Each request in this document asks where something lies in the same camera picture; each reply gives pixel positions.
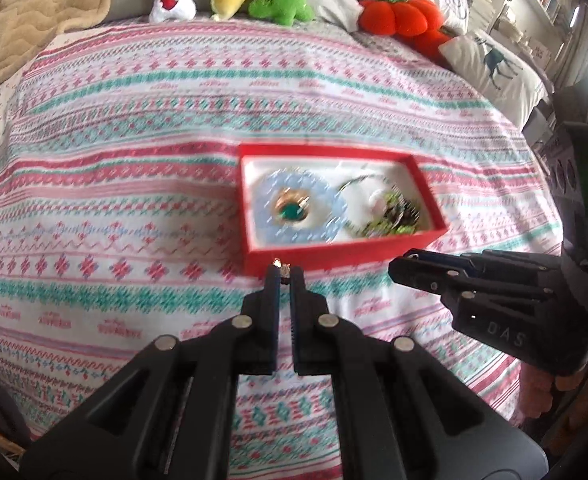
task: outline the red cardboard box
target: red cardboard box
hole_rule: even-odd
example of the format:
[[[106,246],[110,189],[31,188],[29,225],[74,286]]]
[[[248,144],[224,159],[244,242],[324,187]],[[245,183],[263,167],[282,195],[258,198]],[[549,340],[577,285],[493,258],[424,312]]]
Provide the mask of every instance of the red cardboard box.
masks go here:
[[[407,153],[312,144],[241,144],[239,152],[243,267],[249,275],[264,276],[267,266],[276,258],[284,264],[300,266],[303,270],[333,269],[391,260],[410,249],[426,248],[448,230],[423,173],[413,156]],[[353,238],[345,232],[333,241],[322,244],[263,246],[253,222],[252,186],[263,175],[292,167],[318,173],[337,188],[341,182],[361,174],[382,174],[397,184],[406,198],[419,205],[419,230],[412,235],[380,238]],[[366,190],[361,191],[359,188],[374,186],[377,182],[379,187],[384,186],[376,179],[367,179],[362,184],[350,186],[350,192],[366,194]]]

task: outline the bedspread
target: bedspread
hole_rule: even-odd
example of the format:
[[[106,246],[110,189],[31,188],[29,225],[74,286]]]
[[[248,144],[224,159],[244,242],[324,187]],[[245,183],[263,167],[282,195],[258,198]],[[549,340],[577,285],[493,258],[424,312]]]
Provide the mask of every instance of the bedspread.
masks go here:
[[[241,141],[413,153],[451,226],[431,249],[558,247],[520,133],[461,78],[391,41],[320,23],[103,28],[58,38],[1,87],[0,382],[34,436],[159,334],[202,335],[261,286],[239,271]],[[366,334],[413,335],[509,417],[518,362],[453,332],[436,296],[386,270],[307,281]],[[239,381],[230,475],[336,478],[330,379],[294,375],[282,300],[279,371]]]

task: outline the red box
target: red box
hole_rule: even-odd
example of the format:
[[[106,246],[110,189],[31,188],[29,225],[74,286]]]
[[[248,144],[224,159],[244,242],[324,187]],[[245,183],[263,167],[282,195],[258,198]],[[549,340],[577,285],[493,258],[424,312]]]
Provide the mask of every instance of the red box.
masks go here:
[[[381,262],[406,253],[410,249],[423,249],[445,234],[448,227],[440,209],[429,190],[413,156],[407,153],[390,152],[370,148],[325,146],[313,144],[241,144],[239,147],[239,199],[241,203],[241,229],[243,231],[243,268],[246,274],[264,276],[267,266],[278,258],[284,264],[300,266],[303,270],[333,269],[334,267],[356,266],[369,262]],[[398,235],[382,238],[361,238],[345,242],[323,244],[286,245],[258,248],[251,242],[248,223],[251,213],[250,190],[248,189],[246,167],[249,160],[264,157],[277,162],[286,158],[301,157],[303,160],[361,159],[372,162],[401,164],[407,169],[415,190],[420,193],[421,214],[429,215],[429,230],[413,235]]]

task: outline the jewelry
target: jewelry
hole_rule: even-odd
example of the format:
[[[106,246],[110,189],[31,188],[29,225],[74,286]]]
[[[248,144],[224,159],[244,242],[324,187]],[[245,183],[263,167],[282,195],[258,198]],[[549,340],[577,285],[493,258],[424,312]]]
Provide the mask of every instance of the jewelry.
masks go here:
[[[330,242],[346,222],[344,198],[316,174],[298,168],[261,178],[252,206],[257,235],[266,245]]]
[[[417,206],[403,196],[399,187],[386,176],[379,174],[357,176],[345,182],[339,188],[338,193],[343,192],[352,184],[359,184],[369,178],[380,180],[390,188],[375,202],[373,209],[378,218],[367,222],[363,228],[358,228],[350,220],[347,220],[345,228],[358,238],[413,234],[420,218],[420,211]]]

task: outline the silver rivet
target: silver rivet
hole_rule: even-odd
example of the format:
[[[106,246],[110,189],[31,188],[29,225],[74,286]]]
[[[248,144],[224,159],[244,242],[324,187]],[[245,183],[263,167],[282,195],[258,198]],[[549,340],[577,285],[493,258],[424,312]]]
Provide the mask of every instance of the silver rivet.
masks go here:
[[[394,339],[394,348],[401,352],[411,352],[414,346],[414,341],[410,337],[400,336]]]
[[[171,350],[176,346],[177,339],[173,335],[161,335],[156,341],[154,341],[154,346],[158,350]]]
[[[234,328],[249,328],[251,323],[251,317],[245,316],[245,314],[239,314],[232,318],[232,326],[234,326]]]
[[[335,316],[334,314],[321,314],[318,317],[318,324],[325,328],[334,328],[338,325],[338,321],[338,316]]]

